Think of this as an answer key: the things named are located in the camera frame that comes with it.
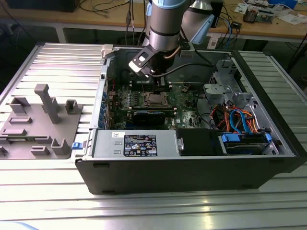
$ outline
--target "slotted aluminum surface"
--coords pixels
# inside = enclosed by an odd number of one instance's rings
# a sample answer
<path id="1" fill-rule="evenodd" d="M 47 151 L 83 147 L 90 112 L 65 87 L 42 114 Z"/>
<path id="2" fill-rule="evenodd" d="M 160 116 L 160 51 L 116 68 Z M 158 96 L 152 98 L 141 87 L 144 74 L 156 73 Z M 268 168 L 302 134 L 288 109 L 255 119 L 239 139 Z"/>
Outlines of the slotted aluminum surface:
<path id="1" fill-rule="evenodd" d="M 68 62 L 61 55 L 56 59 L 41 58 L 41 50 L 52 56 L 63 49 L 79 58 Z M 101 46 L 46 44 L 33 53 L 24 72 L 19 73 L 12 92 L 0 107 L 2 121 L 11 110 L 7 102 L 15 91 L 24 92 L 30 103 L 41 103 L 32 95 L 36 82 L 50 82 L 50 89 L 59 103 L 77 98 L 83 103 L 82 122 L 77 139 L 87 136 L 88 123 L 93 109 L 91 91 L 98 81 L 98 71 L 84 75 L 76 71 L 88 65 L 99 66 Z M 84 51 L 97 51 L 82 55 Z M 68 76 L 58 72 L 39 71 L 36 64 L 50 64 L 47 68 L 68 69 Z M 65 92 L 72 95 L 63 96 Z M 89 91 L 86 96 L 79 90 Z M 191 193 L 158 193 L 133 195 L 93 195 L 88 192 L 80 174 L 70 160 L 0 161 L 0 219 L 22 221 L 40 230 L 54 229 L 175 229 L 175 230 L 225 230 L 274 229 L 305 230 L 307 228 L 307 167 L 301 166 L 291 174 L 280 174 L 257 190 L 205 191 Z"/>
<path id="2" fill-rule="evenodd" d="M 269 98 L 272 100 L 296 138 L 307 151 L 307 97 L 281 68 L 278 62 L 262 52 L 240 51 Z M 248 84 L 242 84 L 250 92 Z"/>

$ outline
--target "electronic equipment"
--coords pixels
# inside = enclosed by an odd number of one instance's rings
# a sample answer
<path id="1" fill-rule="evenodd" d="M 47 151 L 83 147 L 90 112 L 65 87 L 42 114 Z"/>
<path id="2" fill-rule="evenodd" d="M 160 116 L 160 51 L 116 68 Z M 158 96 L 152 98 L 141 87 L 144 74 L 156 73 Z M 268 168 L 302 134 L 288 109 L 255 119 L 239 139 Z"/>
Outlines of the electronic equipment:
<path id="1" fill-rule="evenodd" d="M 154 92 L 155 78 L 127 69 L 139 51 L 102 50 L 91 131 L 75 160 L 91 193 L 258 188 L 307 160 L 245 53 L 200 51 L 214 68 L 186 66 Z M 173 68 L 199 61 L 184 52 Z"/>
<path id="2" fill-rule="evenodd" d="M 242 23 L 238 23 L 238 22 L 232 22 L 231 23 L 231 28 L 234 28 L 234 29 L 241 29 L 241 26 L 242 26 Z"/>
<path id="3" fill-rule="evenodd" d="M 6 0 L 12 9 L 74 12 L 80 0 Z"/>
<path id="4" fill-rule="evenodd" d="M 274 19 L 274 13 L 271 9 L 259 8 L 255 6 L 248 6 L 245 14 L 243 15 L 243 21 L 246 23 L 272 23 Z"/>

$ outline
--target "warning label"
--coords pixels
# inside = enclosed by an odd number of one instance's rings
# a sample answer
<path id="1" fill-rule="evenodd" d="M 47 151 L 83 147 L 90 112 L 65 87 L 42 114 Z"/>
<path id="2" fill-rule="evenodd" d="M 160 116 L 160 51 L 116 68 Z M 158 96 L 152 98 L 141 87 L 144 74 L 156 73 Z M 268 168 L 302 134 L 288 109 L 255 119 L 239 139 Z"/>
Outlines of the warning label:
<path id="1" fill-rule="evenodd" d="M 156 157 L 155 135 L 125 135 L 124 155 L 126 157 Z"/>

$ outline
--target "power cable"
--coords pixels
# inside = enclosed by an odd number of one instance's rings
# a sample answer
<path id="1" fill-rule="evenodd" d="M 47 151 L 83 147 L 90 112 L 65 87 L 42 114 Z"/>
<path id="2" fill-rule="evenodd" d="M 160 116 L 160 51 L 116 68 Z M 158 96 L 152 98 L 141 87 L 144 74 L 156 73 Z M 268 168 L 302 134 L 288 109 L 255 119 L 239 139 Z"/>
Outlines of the power cable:
<path id="1" fill-rule="evenodd" d="M 26 29 L 24 29 L 24 27 L 13 17 L 11 16 L 11 14 L 7 11 L 7 9 L 4 7 L 2 1 L 0 0 L 0 4 L 2 6 L 2 8 L 4 9 L 4 11 L 7 13 L 7 15 L 12 18 L 22 29 L 23 31 L 36 43 L 36 40 L 27 32 Z"/>
<path id="2" fill-rule="evenodd" d="M 186 34 L 184 33 L 183 28 L 181 28 L 181 33 L 182 33 L 182 35 L 183 35 L 183 38 L 184 38 L 187 42 L 189 42 L 189 40 L 188 40 Z M 201 55 L 200 52 L 199 52 L 197 49 L 195 49 L 195 53 L 196 53 L 201 59 L 203 59 L 205 62 L 207 62 L 209 65 L 213 66 L 212 62 L 209 61 L 209 60 L 208 60 L 206 57 L 204 57 L 203 55 Z"/>
<path id="3" fill-rule="evenodd" d="M 139 39 L 138 39 L 138 43 L 137 45 L 139 46 L 140 45 L 140 42 L 141 42 L 141 37 L 142 37 L 142 34 L 144 33 L 145 29 L 146 29 L 146 26 L 147 26 L 147 20 L 146 20 L 146 3 L 145 3 L 145 0 L 143 0 L 143 9 L 144 9 L 144 27 L 143 27 L 143 30 L 139 36 Z"/>
<path id="4" fill-rule="evenodd" d="M 197 99 L 196 99 L 196 102 L 195 102 L 195 107 L 196 107 L 196 114 L 200 117 L 200 119 L 206 123 L 207 125 L 209 125 L 209 128 L 212 128 L 212 129 L 216 129 L 212 124 L 210 124 L 210 122 L 206 121 L 202 116 L 207 114 L 207 113 L 203 113 L 200 115 L 199 111 L 198 111 L 198 107 L 197 107 L 197 104 L 198 104 L 198 99 L 200 97 L 200 94 L 198 94 L 197 96 Z"/>
<path id="5" fill-rule="evenodd" d="M 133 8 L 133 0 L 131 1 L 131 6 L 132 6 L 132 39 L 133 39 L 133 45 L 134 45 L 134 8 Z"/>
<path id="6" fill-rule="evenodd" d="M 125 32 L 125 41 L 126 41 L 126 45 L 128 45 L 127 43 L 127 33 L 128 33 L 128 28 L 129 28 L 129 25 L 131 24 L 131 0 L 129 1 L 129 9 L 128 9 L 128 12 L 127 12 L 127 16 L 126 16 L 126 32 Z"/>
<path id="7" fill-rule="evenodd" d="M 288 71 L 290 72 L 292 68 L 296 65 L 296 63 L 299 61 L 301 57 L 304 56 L 305 52 L 307 51 L 307 43 L 302 47 L 302 49 L 297 53 L 297 55 L 292 60 L 292 63 L 290 63 L 290 66 L 288 67 Z"/>
<path id="8" fill-rule="evenodd" d="M 112 2 L 114 2 L 114 0 L 111 0 L 111 1 L 105 2 L 105 3 L 99 3 L 99 4 L 94 5 L 94 4 L 93 4 L 93 0 L 91 0 L 91 5 L 92 5 L 93 11 L 94 11 L 94 10 L 95 10 L 95 11 L 98 11 L 99 9 L 97 8 L 97 6 L 110 4 L 110 3 L 112 3 Z M 108 18 L 108 15 L 106 14 L 107 12 L 94 12 L 94 13 Z"/>
<path id="9" fill-rule="evenodd" d="M 225 9 L 226 13 L 224 13 L 224 12 L 221 12 L 221 13 L 222 13 L 222 14 L 225 14 L 225 15 L 227 16 L 227 18 L 225 18 L 225 17 L 222 16 L 222 15 L 220 15 L 219 18 L 223 19 L 224 21 L 225 21 L 225 20 L 228 20 L 228 22 L 229 22 L 229 27 L 227 28 L 227 32 L 226 32 L 224 38 L 223 38 L 222 41 L 217 45 L 216 48 L 220 47 L 220 45 L 223 45 L 223 42 L 224 42 L 224 40 L 225 40 L 225 38 L 226 38 L 228 32 L 229 32 L 230 29 L 231 29 L 231 28 L 230 28 L 230 27 L 231 27 L 230 25 L 231 25 L 232 22 L 233 22 L 232 17 L 229 15 L 228 10 L 227 10 L 227 8 L 225 7 L 225 5 L 223 5 L 223 8 Z"/>
<path id="10" fill-rule="evenodd" d="M 292 47 L 294 47 L 294 48 L 298 48 L 298 46 L 295 46 L 295 45 L 293 45 L 293 44 L 291 44 L 290 42 L 286 42 L 288 45 L 290 45 L 290 46 L 292 46 Z"/>
<path id="11" fill-rule="evenodd" d="M 293 49 L 288 42 L 285 42 L 285 44 L 289 47 L 289 49 L 295 52 L 295 49 Z"/>
<path id="12" fill-rule="evenodd" d="M 291 71 L 291 69 L 294 67 L 294 65 L 296 64 L 296 62 L 298 61 L 297 58 L 295 58 L 295 55 L 297 54 L 297 52 L 299 51 L 299 49 L 301 48 L 302 44 L 304 43 L 304 41 L 306 40 L 307 37 L 307 33 L 305 34 L 305 37 L 303 38 L 302 42 L 299 44 L 297 50 L 294 52 L 294 54 L 292 55 L 290 61 L 289 61 L 289 65 L 287 67 L 287 72 L 289 73 Z"/>
<path id="13" fill-rule="evenodd" d="M 164 77 L 164 76 L 166 76 L 166 75 L 168 75 L 168 74 L 171 74 L 171 73 L 173 73 L 173 72 L 175 72 L 175 71 L 177 71 L 177 70 L 179 70 L 179 69 L 181 69 L 181 68 L 183 68 L 183 67 L 185 67 L 185 66 L 205 66 L 205 67 L 212 67 L 211 65 L 203 64 L 203 63 L 187 63 L 187 64 L 183 64 L 183 65 L 181 65 L 181 66 L 178 66 L 178 67 L 176 67 L 176 68 L 170 70 L 169 72 L 162 73 L 162 74 L 159 74 L 159 75 L 151 75 L 151 76 L 154 77 L 154 78 Z"/>
<path id="14" fill-rule="evenodd" d="M 80 2 L 79 7 L 80 7 L 80 9 L 82 9 L 82 10 L 84 10 L 84 11 L 88 11 L 88 12 L 101 12 L 101 11 L 107 11 L 107 10 L 113 9 L 113 8 L 115 8 L 115 7 L 123 6 L 123 5 L 126 5 L 126 4 L 130 3 L 130 1 L 127 1 L 127 2 L 125 2 L 125 3 L 123 3 L 123 4 L 119 4 L 119 5 L 112 6 L 112 7 L 106 8 L 106 9 L 102 9 L 102 10 L 88 10 L 88 9 L 83 8 L 83 6 L 82 6 L 82 4 L 83 4 L 85 1 L 87 1 L 87 0 L 83 0 L 82 2 Z"/>

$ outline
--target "cable connector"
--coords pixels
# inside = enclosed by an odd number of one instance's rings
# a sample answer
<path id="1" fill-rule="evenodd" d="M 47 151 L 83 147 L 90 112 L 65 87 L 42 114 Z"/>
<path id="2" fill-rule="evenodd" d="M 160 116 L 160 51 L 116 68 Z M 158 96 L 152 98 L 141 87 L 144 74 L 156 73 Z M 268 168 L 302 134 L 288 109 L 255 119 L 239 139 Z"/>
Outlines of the cable connector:
<path id="1" fill-rule="evenodd" d="M 131 24 L 131 12 L 128 11 L 126 16 L 126 26 L 129 26 L 130 24 Z"/>

